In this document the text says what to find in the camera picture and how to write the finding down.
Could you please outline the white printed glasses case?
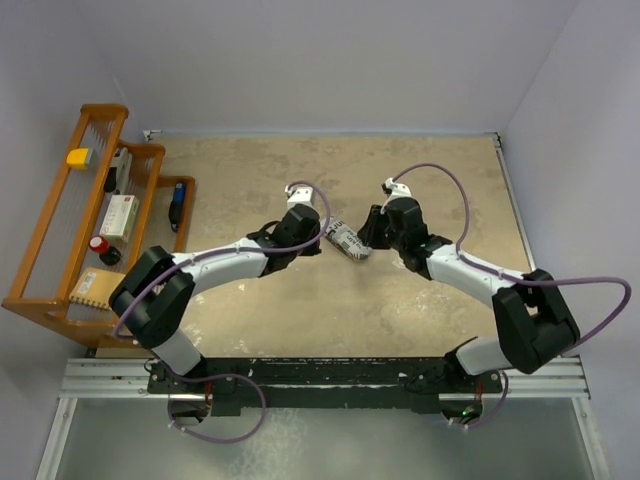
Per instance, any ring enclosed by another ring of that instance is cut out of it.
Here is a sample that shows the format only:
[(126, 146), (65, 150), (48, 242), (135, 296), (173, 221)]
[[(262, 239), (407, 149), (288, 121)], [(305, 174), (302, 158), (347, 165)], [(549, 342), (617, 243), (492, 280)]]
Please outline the white printed glasses case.
[(343, 220), (335, 216), (327, 217), (323, 222), (328, 221), (328, 227), (324, 233), (324, 238), (342, 254), (354, 261), (367, 260), (373, 250), (363, 244), (352, 229)]

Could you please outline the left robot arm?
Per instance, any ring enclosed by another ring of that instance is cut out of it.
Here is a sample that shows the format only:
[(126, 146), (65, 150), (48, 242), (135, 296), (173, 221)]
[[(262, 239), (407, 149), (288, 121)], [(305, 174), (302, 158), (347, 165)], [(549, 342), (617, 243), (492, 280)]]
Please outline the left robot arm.
[(297, 204), (274, 223), (239, 241), (194, 254), (148, 249), (109, 297), (109, 307), (144, 349), (171, 369), (184, 392), (202, 387), (204, 357), (181, 330), (190, 300), (221, 285), (284, 270), (300, 255), (320, 253), (320, 216)]

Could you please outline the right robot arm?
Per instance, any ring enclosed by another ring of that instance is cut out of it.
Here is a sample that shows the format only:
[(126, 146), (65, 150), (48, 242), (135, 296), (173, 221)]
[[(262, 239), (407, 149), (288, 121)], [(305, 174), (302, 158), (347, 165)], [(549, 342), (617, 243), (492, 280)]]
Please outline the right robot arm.
[(509, 279), (492, 264), (472, 267), (451, 240), (428, 231), (413, 198), (372, 205), (358, 237), (374, 250), (395, 250), (409, 271), (454, 287), (492, 310), (495, 337), (472, 338), (446, 355), (445, 380), (456, 391), (469, 390), (488, 371), (514, 368), (531, 374), (581, 339), (548, 272), (513, 272)]

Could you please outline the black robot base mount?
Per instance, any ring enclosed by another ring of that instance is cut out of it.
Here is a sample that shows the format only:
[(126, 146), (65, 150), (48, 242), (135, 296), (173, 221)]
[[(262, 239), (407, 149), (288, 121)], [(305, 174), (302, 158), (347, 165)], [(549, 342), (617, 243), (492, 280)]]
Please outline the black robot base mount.
[(172, 400), (198, 396), (213, 416), (246, 408), (408, 410), (434, 414), (453, 402), (502, 393), (500, 365), (472, 372), (457, 351), (442, 357), (203, 357), (177, 374), (150, 362), (148, 391)]

